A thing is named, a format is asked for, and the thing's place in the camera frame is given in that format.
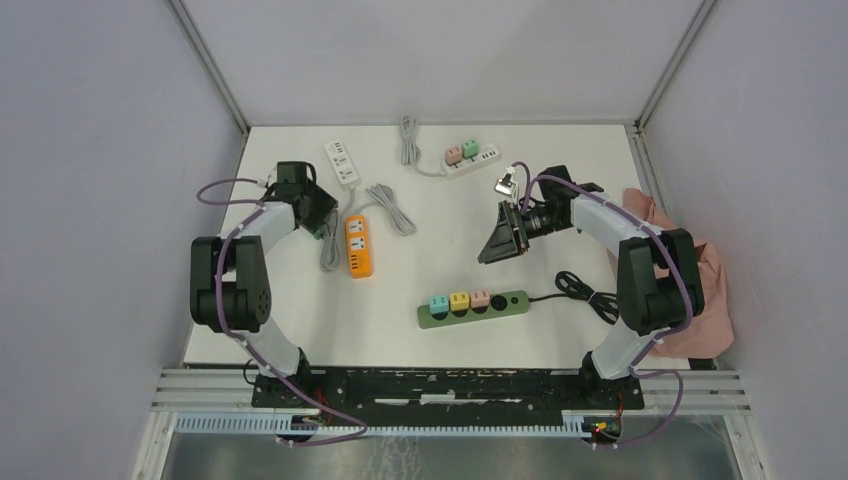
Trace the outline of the orange power strip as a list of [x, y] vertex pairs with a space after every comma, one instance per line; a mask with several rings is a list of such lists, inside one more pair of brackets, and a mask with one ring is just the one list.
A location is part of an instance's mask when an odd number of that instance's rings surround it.
[[372, 242], [364, 215], [348, 216], [344, 221], [348, 271], [352, 278], [362, 279], [373, 274]]

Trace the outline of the yellow USB adapter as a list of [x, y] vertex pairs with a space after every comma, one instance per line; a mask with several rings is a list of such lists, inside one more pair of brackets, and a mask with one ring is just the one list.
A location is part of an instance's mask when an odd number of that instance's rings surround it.
[[449, 296], [451, 312], [465, 312], [470, 308], [470, 297], [467, 292], [454, 292]]

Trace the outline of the teal USB adapter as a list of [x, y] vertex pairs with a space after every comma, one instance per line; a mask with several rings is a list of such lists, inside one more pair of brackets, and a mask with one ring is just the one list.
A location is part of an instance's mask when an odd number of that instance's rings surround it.
[[429, 314], [436, 317], [444, 317], [450, 311], [450, 300], [447, 295], [436, 295], [429, 299]]

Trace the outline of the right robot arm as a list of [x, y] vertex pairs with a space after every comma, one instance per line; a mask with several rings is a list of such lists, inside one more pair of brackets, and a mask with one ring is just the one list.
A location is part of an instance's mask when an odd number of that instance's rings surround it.
[[685, 330], [705, 300], [692, 235], [637, 218], [595, 183], [574, 183], [563, 165], [550, 167], [520, 190], [509, 166], [494, 185], [503, 196], [496, 225], [478, 254], [481, 264], [523, 255], [531, 240], [575, 229], [587, 233], [617, 261], [618, 316], [590, 351], [577, 382], [580, 400], [602, 408], [618, 393], [616, 380], [664, 337]]

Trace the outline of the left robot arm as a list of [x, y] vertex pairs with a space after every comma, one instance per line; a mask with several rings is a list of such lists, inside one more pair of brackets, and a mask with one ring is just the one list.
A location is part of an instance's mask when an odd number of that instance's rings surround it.
[[307, 404], [315, 382], [303, 349], [272, 318], [272, 289], [266, 256], [285, 236], [316, 233], [338, 202], [317, 182], [313, 164], [282, 161], [250, 213], [217, 236], [194, 239], [190, 248], [189, 309], [194, 323], [234, 341], [256, 363], [261, 376], [277, 380], [276, 392], [291, 406]]

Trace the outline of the green power strip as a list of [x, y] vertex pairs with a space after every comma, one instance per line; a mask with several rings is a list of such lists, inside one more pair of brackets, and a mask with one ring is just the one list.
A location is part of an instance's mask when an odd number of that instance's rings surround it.
[[449, 311], [444, 317], [432, 317], [428, 311], [428, 302], [417, 308], [418, 326], [421, 329], [434, 329], [455, 326], [484, 320], [521, 315], [528, 312], [530, 300], [526, 291], [514, 290], [503, 293], [490, 293], [490, 304], [487, 309], [465, 312]]

